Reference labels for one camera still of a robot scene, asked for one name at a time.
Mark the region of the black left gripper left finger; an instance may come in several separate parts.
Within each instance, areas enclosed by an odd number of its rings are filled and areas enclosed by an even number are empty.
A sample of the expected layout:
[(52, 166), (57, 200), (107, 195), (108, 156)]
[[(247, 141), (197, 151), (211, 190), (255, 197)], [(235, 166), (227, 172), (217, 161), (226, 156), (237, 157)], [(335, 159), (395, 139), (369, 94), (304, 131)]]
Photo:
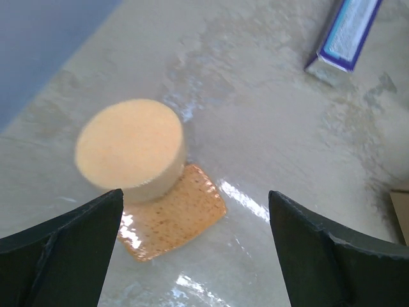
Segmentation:
[(1, 239), (1, 306), (96, 306), (123, 213), (109, 191)]

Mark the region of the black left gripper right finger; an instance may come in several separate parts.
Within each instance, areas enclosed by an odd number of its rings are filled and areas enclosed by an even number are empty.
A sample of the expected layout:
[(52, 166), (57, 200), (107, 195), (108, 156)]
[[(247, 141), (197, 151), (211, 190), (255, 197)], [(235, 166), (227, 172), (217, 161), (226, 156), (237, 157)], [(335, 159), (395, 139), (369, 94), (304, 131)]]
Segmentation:
[(279, 191), (270, 226), (292, 306), (408, 306), (408, 247), (352, 230)]

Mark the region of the brown cardboard box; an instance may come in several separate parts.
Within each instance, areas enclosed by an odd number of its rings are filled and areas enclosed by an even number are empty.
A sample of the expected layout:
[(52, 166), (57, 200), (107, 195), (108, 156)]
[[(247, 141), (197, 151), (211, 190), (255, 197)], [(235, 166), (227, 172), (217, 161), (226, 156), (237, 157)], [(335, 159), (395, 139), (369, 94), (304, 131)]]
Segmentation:
[(391, 190), (390, 197), (394, 206), (397, 219), (405, 240), (405, 244), (408, 246), (408, 210), (409, 200), (408, 191), (406, 190)]

